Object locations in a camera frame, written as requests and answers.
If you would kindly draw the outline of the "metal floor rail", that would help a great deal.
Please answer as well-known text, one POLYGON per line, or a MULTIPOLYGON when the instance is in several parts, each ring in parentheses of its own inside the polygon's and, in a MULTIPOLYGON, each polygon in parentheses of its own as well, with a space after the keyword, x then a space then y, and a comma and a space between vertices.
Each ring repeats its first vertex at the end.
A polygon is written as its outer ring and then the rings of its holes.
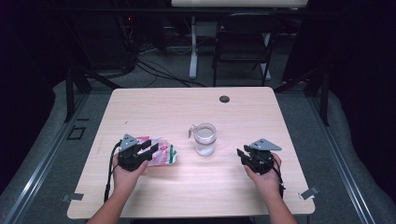
POLYGON ((82 94, 75 101, 75 112, 67 122, 65 99, 58 97, 20 169, 0 195, 0 224, 20 224, 44 183, 61 151, 66 136, 86 104, 89 96, 82 94))
POLYGON ((343 185, 346 189, 348 197, 352 202, 355 211, 361 221, 361 224, 376 224, 373 214, 371 213, 366 201, 363 198, 360 188, 353 177, 349 166, 338 146, 334 135, 329 126, 326 126, 319 113, 319 105, 315 98, 308 97, 307 102, 317 120, 318 126, 325 135, 325 138, 330 147, 330 154, 338 174, 341 177, 343 185))

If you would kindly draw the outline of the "grey box under desk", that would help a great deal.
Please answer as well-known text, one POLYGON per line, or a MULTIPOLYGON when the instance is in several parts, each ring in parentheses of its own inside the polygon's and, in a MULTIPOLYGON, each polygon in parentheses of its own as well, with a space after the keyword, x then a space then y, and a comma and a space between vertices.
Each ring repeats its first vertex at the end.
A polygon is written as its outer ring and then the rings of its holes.
POLYGON ((217 23, 215 21, 198 21, 195 25, 197 36, 215 37, 217 23))

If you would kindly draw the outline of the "black metal stand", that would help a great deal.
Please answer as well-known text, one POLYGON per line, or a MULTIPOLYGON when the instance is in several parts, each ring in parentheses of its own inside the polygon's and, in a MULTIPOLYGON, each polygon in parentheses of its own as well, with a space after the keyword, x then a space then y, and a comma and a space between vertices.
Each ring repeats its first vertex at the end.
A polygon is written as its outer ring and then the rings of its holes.
POLYGON ((319 116, 322 122, 328 126, 328 102, 329 102, 329 86, 330 86, 330 75, 327 69, 324 67, 317 67, 311 69, 307 73, 300 77, 287 81, 274 89, 274 92, 280 93, 290 89, 298 83, 306 81, 307 84, 304 87, 304 95, 306 97, 315 97, 320 92, 319 98, 319 116))
POLYGON ((99 81, 100 83, 109 87, 111 90, 115 90, 120 87, 120 85, 100 76, 86 66, 80 64, 70 65, 65 77, 67 106, 65 122, 68 122, 75 114, 74 87, 77 87, 78 90, 83 94, 89 94, 92 91, 92 86, 88 81, 89 77, 99 81))

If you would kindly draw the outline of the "person's left hand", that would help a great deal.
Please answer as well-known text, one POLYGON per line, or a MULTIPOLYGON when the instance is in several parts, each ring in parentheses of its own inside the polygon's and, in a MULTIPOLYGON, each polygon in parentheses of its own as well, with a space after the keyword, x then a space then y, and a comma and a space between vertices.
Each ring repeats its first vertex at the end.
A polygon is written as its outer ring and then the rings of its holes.
POLYGON ((149 162, 143 161, 134 171, 124 170, 119 166, 119 154, 113 158, 113 178, 116 189, 134 188, 138 178, 146 171, 149 162))

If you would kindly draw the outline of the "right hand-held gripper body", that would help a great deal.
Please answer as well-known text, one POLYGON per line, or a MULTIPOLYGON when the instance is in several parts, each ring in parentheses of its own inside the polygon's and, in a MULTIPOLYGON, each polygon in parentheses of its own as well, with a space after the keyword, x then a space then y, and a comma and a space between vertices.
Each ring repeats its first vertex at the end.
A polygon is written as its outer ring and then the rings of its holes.
POLYGON ((269 172, 274 167, 273 151, 280 151, 281 147, 261 138, 248 146, 256 149, 256 152, 248 153, 249 163, 248 167, 254 172, 263 175, 269 172))

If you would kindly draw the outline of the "white desk leg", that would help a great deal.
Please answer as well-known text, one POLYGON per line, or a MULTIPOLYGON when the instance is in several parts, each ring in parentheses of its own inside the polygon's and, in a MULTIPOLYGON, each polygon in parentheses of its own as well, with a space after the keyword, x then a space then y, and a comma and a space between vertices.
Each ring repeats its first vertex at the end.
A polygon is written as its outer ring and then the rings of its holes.
POLYGON ((189 78, 197 78, 197 38, 196 38, 196 20, 195 17, 191 17, 191 63, 190 63, 190 73, 189 78))
MULTIPOLYGON (((264 34, 265 47, 268 47, 269 39, 270 39, 270 34, 269 33, 264 34)), ((269 71, 269 64, 262 63, 261 67, 262 67, 262 73, 265 75, 265 80, 267 80, 267 81, 271 80, 272 77, 271 77, 271 74, 269 71)))

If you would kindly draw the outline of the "grey tape piece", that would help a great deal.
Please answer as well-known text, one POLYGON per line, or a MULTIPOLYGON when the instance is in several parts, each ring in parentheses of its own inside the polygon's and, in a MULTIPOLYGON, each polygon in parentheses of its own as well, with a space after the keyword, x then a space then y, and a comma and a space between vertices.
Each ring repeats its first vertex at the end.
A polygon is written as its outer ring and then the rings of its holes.
POLYGON ((318 193, 319 193, 319 189, 316 186, 314 186, 304 192, 301 192, 299 194, 299 197, 303 200, 313 199, 315 197, 315 195, 318 193))
POLYGON ((62 197, 61 201, 70 203, 72 201, 81 201, 82 198, 83 198, 83 194, 81 193, 71 193, 71 194, 65 194, 62 197))

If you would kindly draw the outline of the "black tape square outline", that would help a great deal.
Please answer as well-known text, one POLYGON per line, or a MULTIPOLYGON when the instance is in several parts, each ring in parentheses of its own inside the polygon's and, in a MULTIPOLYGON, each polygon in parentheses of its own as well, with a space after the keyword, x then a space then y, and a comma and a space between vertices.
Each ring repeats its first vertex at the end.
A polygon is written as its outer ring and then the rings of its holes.
POLYGON ((71 131, 68 133, 66 139, 67 140, 80 140, 86 131, 85 127, 77 127, 76 125, 73 126, 71 131))

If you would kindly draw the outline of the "person's right hand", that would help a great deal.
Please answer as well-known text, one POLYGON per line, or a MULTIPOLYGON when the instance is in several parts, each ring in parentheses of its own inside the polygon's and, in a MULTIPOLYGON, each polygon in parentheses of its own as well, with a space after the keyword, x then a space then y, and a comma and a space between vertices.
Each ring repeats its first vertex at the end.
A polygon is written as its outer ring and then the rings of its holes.
POLYGON ((248 166, 244 166, 247 176, 254 182, 256 189, 263 198, 268 198, 270 196, 279 196, 280 188, 280 165, 281 159, 277 154, 273 153, 274 158, 274 168, 264 175, 258 175, 251 171, 248 166))

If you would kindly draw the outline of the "dark equipment cabinet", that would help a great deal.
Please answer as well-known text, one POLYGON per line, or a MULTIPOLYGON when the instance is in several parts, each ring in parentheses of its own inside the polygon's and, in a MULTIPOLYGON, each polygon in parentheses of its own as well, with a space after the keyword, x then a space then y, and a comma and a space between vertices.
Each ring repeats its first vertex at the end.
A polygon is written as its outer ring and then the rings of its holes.
POLYGON ((134 70, 134 54, 128 50, 120 16, 82 13, 72 17, 93 70, 134 70))

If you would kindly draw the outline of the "black folding chair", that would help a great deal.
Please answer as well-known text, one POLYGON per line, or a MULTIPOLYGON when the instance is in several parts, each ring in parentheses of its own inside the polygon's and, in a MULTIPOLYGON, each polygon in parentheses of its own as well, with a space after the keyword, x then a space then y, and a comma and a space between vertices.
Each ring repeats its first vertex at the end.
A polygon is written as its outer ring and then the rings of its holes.
MULTIPOLYGON (((282 28, 276 15, 239 12, 223 16, 216 28, 213 68, 213 86, 217 86, 218 63, 270 64, 275 39, 282 28), (269 33, 268 47, 264 34, 269 33)), ((262 74, 262 85, 265 84, 262 74)))

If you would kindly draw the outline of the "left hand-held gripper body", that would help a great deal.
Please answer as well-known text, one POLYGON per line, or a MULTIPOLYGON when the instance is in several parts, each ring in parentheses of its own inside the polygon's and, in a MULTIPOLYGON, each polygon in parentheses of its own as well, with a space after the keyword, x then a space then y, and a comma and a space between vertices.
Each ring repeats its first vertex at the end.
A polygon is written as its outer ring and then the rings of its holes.
POLYGON ((139 140, 125 134, 120 142, 118 165, 127 171, 135 171, 146 160, 141 154, 142 145, 139 140))

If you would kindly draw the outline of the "pink white plastic bag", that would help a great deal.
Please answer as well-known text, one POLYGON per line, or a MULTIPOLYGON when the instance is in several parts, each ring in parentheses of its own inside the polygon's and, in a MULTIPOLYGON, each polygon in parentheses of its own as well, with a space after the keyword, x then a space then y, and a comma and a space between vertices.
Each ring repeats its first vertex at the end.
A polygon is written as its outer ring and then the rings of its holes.
POLYGON ((159 149, 152 154, 152 159, 148 162, 149 166, 170 165, 177 161, 177 151, 174 146, 160 136, 138 136, 140 144, 150 140, 152 145, 159 144, 159 149))

